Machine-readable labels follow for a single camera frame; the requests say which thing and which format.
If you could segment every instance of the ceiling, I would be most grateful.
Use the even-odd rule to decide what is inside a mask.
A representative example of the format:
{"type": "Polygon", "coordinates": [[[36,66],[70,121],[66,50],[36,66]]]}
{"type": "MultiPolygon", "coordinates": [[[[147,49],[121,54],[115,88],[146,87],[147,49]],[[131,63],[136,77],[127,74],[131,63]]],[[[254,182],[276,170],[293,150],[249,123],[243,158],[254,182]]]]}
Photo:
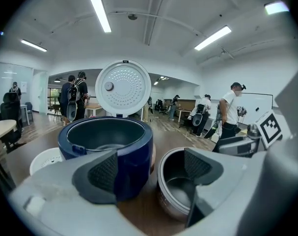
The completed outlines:
{"type": "MultiPolygon", "coordinates": [[[[233,59],[258,48],[298,40],[289,13],[267,15],[275,0],[103,0],[111,35],[161,46],[202,65],[210,59],[233,59]],[[128,14],[135,14],[132,21],[128,14]],[[201,51],[194,47],[223,26],[232,32],[201,51]]],[[[11,48],[51,55],[78,40],[104,36],[90,0],[29,0],[6,29],[11,48]],[[47,53],[21,46],[26,39],[47,53]]]]}
{"type": "MultiPolygon", "coordinates": [[[[72,72],[69,72],[69,73],[53,75],[53,76],[49,77],[49,84],[51,84],[51,85],[62,85],[65,82],[68,81],[69,75],[74,75],[75,77],[77,77],[77,75],[80,71],[85,72],[85,75],[87,77],[87,79],[86,79],[87,86],[88,87],[94,87],[96,79],[97,79],[98,75],[101,72],[101,69],[86,69],[86,70],[78,70],[78,71],[72,71],[72,72]],[[55,83],[54,80],[56,78],[61,79],[61,83],[55,83]]],[[[153,85],[154,82],[162,75],[149,73],[149,76],[150,76],[150,79],[151,79],[151,85],[153,85]]],[[[174,84],[179,84],[179,83],[182,83],[182,82],[185,82],[185,81],[178,80],[178,79],[175,79],[175,78],[169,78],[168,80],[160,81],[156,86],[159,87],[159,88],[165,88],[165,87],[172,86],[174,84]]]]}

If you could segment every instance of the smoke detector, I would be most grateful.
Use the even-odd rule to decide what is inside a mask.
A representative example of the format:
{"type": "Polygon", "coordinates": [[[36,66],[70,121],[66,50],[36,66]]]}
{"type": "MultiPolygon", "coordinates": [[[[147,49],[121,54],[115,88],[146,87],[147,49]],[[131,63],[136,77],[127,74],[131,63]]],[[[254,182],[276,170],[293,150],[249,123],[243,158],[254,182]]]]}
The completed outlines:
{"type": "Polygon", "coordinates": [[[128,15],[128,18],[129,18],[130,20],[136,20],[138,17],[137,17],[137,15],[135,15],[135,14],[129,14],[129,15],[128,15]]]}

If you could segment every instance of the whiteboard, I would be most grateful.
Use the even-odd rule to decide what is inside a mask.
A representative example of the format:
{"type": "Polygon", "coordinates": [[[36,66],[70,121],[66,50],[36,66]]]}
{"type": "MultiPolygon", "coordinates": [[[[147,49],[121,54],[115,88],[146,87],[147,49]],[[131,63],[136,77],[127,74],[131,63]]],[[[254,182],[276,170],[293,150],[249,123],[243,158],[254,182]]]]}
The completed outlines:
{"type": "MultiPolygon", "coordinates": [[[[273,95],[259,94],[259,93],[242,93],[241,97],[235,98],[238,106],[244,107],[247,110],[245,117],[239,118],[239,123],[249,125],[259,119],[265,112],[272,109],[273,95]]],[[[211,102],[211,109],[209,110],[210,118],[216,119],[218,100],[211,102]]]]}

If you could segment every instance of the rice cooker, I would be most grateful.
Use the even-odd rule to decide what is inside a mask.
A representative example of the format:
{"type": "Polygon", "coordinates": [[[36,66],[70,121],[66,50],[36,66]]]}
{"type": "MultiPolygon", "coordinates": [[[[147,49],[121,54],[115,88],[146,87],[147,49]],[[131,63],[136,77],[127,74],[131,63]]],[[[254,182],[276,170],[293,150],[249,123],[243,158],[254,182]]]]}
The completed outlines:
{"type": "Polygon", "coordinates": [[[58,136],[65,160],[117,150],[114,193],[118,201],[135,197],[150,175],[152,130],[127,118],[145,105],[150,93],[151,80],[142,65],[132,60],[115,61],[101,71],[95,83],[99,104],[110,116],[75,121],[58,136]]]}

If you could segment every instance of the person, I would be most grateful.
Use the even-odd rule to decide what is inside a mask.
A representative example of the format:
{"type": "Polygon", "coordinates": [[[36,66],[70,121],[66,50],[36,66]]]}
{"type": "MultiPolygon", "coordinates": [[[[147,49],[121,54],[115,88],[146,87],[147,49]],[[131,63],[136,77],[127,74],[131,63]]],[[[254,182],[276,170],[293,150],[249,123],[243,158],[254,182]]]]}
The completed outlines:
{"type": "Polygon", "coordinates": [[[201,137],[201,133],[204,129],[204,126],[207,123],[207,120],[210,116],[209,110],[211,109],[211,96],[209,94],[204,95],[204,97],[201,99],[199,104],[202,104],[205,106],[204,113],[202,115],[201,123],[198,126],[194,126],[192,133],[195,134],[197,137],[201,137]]]}
{"type": "Polygon", "coordinates": [[[75,85],[79,88],[80,91],[80,99],[77,101],[77,113],[74,120],[80,120],[84,118],[85,112],[85,99],[88,98],[88,88],[86,83],[85,72],[79,72],[78,78],[75,80],[75,85]]]}
{"type": "Polygon", "coordinates": [[[21,90],[18,87],[18,83],[17,82],[12,83],[12,88],[9,89],[9,92],[16,92],[18,94],[18,96],[19,96],[19,99],[21,100],[21,90]]]}
{"type": "Polygon", "coordinates": [[[62,85],[61,93],[60,93],[60,113],[63,116],[64,126],[69,123],[67,118],[67,107],[68,107],[68,91],[71,85],[75,82],[76,77],[74,75],[70,75],[68,77],[68,82],[62,85]]]}
{"type": "Polygon", "coordinates": [[[143,107],[143,121],[148,122],[149,120],[149,108],[152,106],[152,98],[149,97],[148,101],[145,103],[143,107]]]}
{"type": "Polygon", "coordinates": [[[231,85],[231,90],[219,101],[219,109],[222,114],[222,135],[212,150],[213,152],[218,152],[220,140],[236,136],[235,131],[239,118],[237,97],[241,96],[244,88],[240,83],[234,82],[231,85]]]}
{"type": "Polygon", "coordinates": [[[180,98],[180,97],[177,94],[170,102],[170,110],[169,110],[169,119],[170,120],[174,120],[174,114],[175,114],[176,107],[179,106],[177,103],[178,98],[180,98]]]}

